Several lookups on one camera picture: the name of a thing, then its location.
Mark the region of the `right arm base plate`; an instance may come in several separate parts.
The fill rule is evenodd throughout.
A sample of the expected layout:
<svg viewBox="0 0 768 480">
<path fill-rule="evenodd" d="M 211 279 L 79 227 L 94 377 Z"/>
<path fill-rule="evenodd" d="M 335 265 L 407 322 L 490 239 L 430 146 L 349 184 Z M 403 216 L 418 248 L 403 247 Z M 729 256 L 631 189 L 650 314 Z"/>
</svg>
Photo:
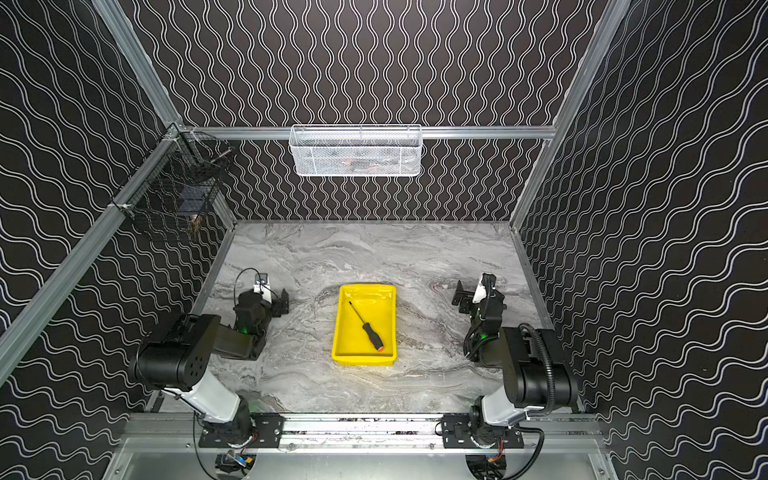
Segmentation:
<svg viewBox="0 0 768 480">
<path fill-rule="evenodd" d="M 445 414 L 435 427 L 446 449 L 522 449 L 522 435 L 511 426 L 491 426 L 470 414 Z"/>
</svg>

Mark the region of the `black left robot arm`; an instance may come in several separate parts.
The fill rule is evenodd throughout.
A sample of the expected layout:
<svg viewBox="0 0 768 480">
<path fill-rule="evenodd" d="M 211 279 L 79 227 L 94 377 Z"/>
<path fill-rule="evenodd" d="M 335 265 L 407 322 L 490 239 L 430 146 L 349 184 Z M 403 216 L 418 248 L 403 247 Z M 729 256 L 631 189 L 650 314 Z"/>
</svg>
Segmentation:
<svg viewBox="0 0 768 480">
<path fill-rule="evenodd" d="M 289 313 L 287 291 L 268 287 L 236 296 L 235 324 L 214 314 L 171 313 L 142 341 L 129 376 L 190 406 L 201 428 L 199 448 L 276 448 L 283 434 L 279 414 L 256 414 L 208 369 L 210 357 L 255 361 L 266 345 L 272 319 Z"/>
</svg>

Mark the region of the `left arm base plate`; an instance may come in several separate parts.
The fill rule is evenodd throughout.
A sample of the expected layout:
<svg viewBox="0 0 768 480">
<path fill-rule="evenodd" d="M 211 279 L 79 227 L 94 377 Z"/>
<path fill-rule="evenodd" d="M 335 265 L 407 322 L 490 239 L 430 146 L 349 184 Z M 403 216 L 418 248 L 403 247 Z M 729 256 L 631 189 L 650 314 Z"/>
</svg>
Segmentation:
<svg viewBox="0 0 768 480">
<path fill-rule="evenodd" d="M 276 413 L 253 413 L 227 423 L 204 422 L 197 440 L 200 448 L 277 448 L 285 418 Z"/>
</svg>

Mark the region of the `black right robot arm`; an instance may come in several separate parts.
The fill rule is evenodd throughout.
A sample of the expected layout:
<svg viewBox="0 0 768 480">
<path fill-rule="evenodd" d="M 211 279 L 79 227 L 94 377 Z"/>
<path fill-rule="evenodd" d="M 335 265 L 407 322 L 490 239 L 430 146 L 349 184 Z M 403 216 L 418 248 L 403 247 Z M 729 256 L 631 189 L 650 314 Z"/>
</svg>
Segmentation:
<svg viewBox="0 0 768 480">
<path fill-rule="evenodd" d="M 470 318 L 464 357 L 500 370 L 502 385 L 478 397 L 467 414 L 443 416 L 446 448 L 520 448 L 525 422 L 576 405 L 577 381 L 556 333 L 525 322 L 505 326 L 505 295 L 494 275 L 482 275 L 473 291 L 458 282 L 452 304 Z"/>
</svg>

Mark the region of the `black orange-tipped screwdriver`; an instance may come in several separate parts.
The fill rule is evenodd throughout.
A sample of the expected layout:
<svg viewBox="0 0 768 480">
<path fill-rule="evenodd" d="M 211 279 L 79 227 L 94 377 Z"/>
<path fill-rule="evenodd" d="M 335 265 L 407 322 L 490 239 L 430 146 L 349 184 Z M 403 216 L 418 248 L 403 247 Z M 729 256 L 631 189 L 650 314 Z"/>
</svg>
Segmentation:
<svg viewBox="0 0 768 480">
<path fill-rule="evenodd" d="M 371 324 L 369 322 L 367 322 L 363 318 L 363 316 L 360 314 L 360 312 L 358 311 L 356 306 L 353 304 L 353 302 L 349 301 L 348 304 L 349 304 L 350 308 L 352 309 L 352 311 L 357 316 L 357 318 L 361 321 L 362 328 L 366 332 L 366 335 L 368 336 L 368 339 L 371 342 L 371 344 L 373 345 L 373 347 L 376 349 L 377 352 L 382 352 L 384 350 L 384 344 L 383 344 L 383 341 L 382 341 L 381 337 L 373 329 Z"/>
</svg>

